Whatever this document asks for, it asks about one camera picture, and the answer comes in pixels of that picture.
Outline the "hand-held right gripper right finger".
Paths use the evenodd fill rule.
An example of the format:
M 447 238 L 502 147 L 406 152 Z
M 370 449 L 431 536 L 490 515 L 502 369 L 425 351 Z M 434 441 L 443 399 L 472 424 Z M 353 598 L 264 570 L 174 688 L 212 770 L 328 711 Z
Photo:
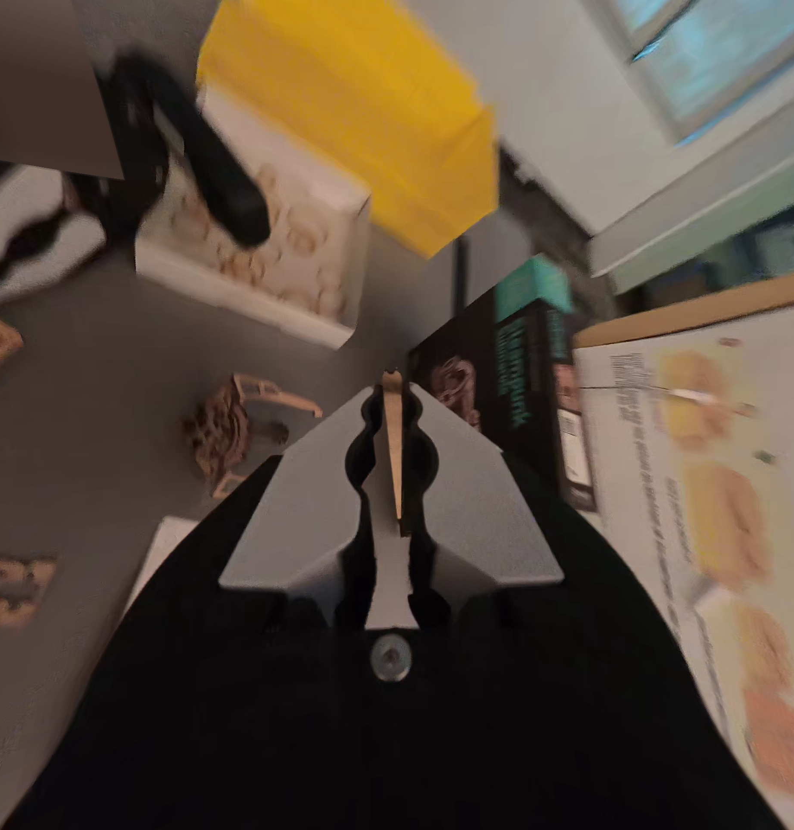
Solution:
M 402 534 L 417 625 L 446 628 L 475 597 L 563 583 L 500 448 L 415 383 L 402 403 Z

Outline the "assembled wooden model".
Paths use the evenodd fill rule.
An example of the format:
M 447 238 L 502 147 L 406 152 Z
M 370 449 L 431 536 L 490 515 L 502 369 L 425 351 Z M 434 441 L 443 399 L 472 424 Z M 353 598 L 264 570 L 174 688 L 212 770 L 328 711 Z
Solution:
M 290 431 L 283 422 L 250 418 L 247 405 L 254 402 L 308 412 L 317 419 L 324 416 L 317 403 L 289 393 L 273 381 L 232 374 L 180 424 L 205 486 L 216 501 L 226 499 L 246 481 L 246 475 L 238 474 L 236 468 L 246 461 L 255 439 L 274 447 L 284 447 L 289 440 Z

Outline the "small wooden model part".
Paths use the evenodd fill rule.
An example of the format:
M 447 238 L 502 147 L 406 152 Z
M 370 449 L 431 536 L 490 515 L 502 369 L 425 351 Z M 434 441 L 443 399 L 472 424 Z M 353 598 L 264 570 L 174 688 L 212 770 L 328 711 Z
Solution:
M 406 529 L 403 518 L 404 382 L 402 374 L 397 369 L 384 371 L 381 378 L 381 385 L 383 389 L 383 419 L 387 433 L 394 515 L 400 536 L 402 538 L 408 538 L 410 532 Z

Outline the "printed cardboard box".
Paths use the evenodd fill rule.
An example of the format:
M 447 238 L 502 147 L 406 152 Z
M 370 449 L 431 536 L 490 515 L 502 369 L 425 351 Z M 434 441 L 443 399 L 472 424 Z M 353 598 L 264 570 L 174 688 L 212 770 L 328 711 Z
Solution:
M 794 828 L 794 273 L 592 326 L 574 361 L 605 536 Z

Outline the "wooden parts strip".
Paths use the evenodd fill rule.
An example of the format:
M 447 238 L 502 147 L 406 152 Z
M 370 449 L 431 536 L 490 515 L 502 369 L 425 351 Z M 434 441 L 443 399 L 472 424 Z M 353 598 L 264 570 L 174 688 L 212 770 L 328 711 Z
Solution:
M 0 629 L 18 630 L 29 624 L 56 572 L 53 557 L 0 557 Z

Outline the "white instruction booklet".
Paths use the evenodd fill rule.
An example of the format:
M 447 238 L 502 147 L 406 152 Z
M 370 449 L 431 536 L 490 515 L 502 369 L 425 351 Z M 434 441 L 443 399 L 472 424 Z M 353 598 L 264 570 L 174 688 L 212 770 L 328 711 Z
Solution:
M 157 570 L 163 565 L 164 561 L 197 525 L 198 522 L 196 520 L 188 518 L 172 515 L 163 517 L 153 534 L 142 566 L 126 600 L 123 616 L 128 613 L 136 598 Z

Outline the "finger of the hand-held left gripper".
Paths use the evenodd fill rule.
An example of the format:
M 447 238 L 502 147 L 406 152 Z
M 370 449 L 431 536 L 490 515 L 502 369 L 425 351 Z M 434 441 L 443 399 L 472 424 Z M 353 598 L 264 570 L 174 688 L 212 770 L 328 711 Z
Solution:
M 17 169 L 0 181 L 0 257 L 50 251 L 67 219 L 61 171 Z
M 91 261 L 105 242 L 96 219 L 67 219 L 45 252 L 8 267 L 0 280 L 0 306 L 59 285 Z

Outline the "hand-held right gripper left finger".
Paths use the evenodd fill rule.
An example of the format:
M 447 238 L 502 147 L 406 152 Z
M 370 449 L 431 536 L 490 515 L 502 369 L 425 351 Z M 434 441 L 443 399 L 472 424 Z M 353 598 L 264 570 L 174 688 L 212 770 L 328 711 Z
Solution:
M 383 387 L 363 389 L 281 456 L 218 583 L 308 599 L 338 628 L 364 628 L 377 565 L 363 484 Z

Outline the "pale wooden parts sheet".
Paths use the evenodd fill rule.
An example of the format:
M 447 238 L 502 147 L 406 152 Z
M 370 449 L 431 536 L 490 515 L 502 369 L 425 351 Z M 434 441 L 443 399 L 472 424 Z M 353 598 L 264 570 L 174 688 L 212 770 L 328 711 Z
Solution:
M 366 220 L 367 204 L 321 188 L 289 166 L 263 162 L 253 174 L 267 204 L 270 235 L 258 246 L 235 241 L 204 203 L 195 185 L 184 184 L 168 221 L 179 248 L 221 278 L 260 296 L 297 306 L 337 322 L 344 314 L 351 249 Z

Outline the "black product box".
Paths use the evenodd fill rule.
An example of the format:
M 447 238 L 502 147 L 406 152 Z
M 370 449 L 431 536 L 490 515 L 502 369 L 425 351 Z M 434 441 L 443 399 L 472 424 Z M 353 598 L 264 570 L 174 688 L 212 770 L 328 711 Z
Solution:
M 595 514 L 565 271 L 530 257 L 408 352 L 408 377 L 574 509 Z

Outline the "yellow board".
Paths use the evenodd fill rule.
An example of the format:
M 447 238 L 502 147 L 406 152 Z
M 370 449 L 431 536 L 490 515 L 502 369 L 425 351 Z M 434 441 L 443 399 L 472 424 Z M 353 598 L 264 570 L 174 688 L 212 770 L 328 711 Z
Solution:
M 221 2 L 196 78 L 353 174 L 425 258 L 498 207 L 491 108 L 395 2 Z

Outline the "white window ledge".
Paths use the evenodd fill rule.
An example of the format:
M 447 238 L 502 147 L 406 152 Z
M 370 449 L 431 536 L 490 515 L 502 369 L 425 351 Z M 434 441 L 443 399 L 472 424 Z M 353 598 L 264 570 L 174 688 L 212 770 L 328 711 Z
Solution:
M 794 148 L 733 145 L 598 234 L 591 276 L 623 293 L 792 206 Z

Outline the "white cardboard box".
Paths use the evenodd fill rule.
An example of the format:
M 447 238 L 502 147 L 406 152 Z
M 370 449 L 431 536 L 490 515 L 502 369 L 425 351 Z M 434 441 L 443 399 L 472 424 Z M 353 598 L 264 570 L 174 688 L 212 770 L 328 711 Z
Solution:
M 358 325 L 368 261 L 370 189 L 353 174 L 314 152 L 307 143 L 278 124 L 263 119 L 257 110 L 220 87 L 202 85 L 197 103 L 201 114 L 252 179 L 258 166 L 267 161 L 281 167 L 289 166 L 305 181 L 315 182 L 321 188 L 330 186 L 339 192 L 340 185 L 344 185 L 351 199 L 358 198 L 367 204 L 368 218 L 360 223 L 351 249 L 344 314 L 339 321 L 332 321 L 297 306 L 260 296 L 221 278 L 179 248 L 169 233 L 171 209 L 182 186 L 196 184 L 184 161 L 176 156 L 170 161 L 165 192 L 142 223 L 135 239 L 137 273 L 194 300 L 274 326 L 297 338 L 338 349 L 350 339 Z

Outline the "window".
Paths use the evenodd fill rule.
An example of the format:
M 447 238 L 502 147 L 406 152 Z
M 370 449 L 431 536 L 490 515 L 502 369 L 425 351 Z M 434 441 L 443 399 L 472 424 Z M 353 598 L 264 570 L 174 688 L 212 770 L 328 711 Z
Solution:
M 711 129 L 794 64 L 794 1 L 593 6 L 678 143 Z

